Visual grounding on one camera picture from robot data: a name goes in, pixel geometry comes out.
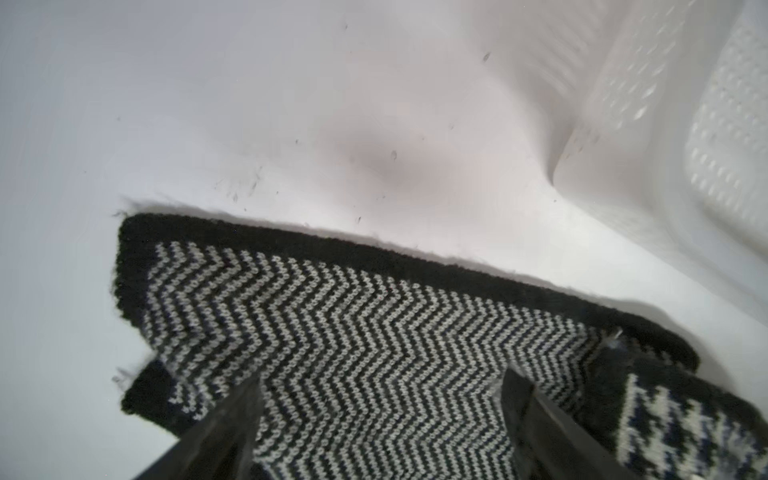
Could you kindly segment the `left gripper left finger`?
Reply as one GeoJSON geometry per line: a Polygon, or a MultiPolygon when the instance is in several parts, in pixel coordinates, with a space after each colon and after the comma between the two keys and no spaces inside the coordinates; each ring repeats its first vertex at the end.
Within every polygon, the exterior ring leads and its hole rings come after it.
{"type": "Polygon", "coordinates": [[[179,437],[139,479],[264,479],[255,459],[264,413],[261,375],[255,373],[219,400],[199,421],[176,415],[164,397],[173,379],[165,371],[144,371],[133,380],[133,413],[165,426],[179,437]]]}

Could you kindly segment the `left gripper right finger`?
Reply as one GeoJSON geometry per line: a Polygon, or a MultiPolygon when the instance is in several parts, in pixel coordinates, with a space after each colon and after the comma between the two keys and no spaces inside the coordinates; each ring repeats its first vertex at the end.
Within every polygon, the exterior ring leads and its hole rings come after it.
{"type": "Polygon", "coordinates": [[[500,405],[519,479],[636,479],[586,430],[513,368],[500,405]]]}

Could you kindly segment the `black white houndstooth scarf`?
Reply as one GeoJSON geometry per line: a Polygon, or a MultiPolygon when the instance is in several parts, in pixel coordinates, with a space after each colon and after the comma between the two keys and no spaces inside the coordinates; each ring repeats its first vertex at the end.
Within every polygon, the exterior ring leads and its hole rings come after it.
{"type": "Polygon", "coordinates": [[[519,479],[500,405],[508,368],[637,479],[767,475],[765,418],[701,379],[684,338],[545,287],[139,213],[118,231],[114,294],[154,354],[140,373],[170,375],[178,417],[201,420],[261,375],[264,479],[519,479]]]}

